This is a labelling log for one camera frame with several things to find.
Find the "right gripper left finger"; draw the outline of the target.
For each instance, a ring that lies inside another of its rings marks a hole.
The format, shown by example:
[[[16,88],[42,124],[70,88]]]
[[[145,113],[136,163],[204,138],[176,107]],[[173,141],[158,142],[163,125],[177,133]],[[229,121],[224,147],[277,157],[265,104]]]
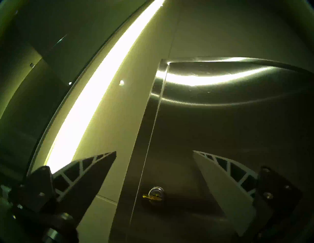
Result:
[[[75,160],[52,173],[41,166],[10,191],[16,218],[35,231],[77,235],[77,226],[98,194],[117,152]]]

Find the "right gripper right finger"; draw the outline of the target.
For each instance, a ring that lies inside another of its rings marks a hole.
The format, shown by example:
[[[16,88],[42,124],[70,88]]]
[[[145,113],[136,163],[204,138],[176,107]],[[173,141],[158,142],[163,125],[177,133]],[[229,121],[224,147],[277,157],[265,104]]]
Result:
[[[268,166],[255,172],[228,158],[193,151],[210,193],[238,236],[279,236],[302,192]]]

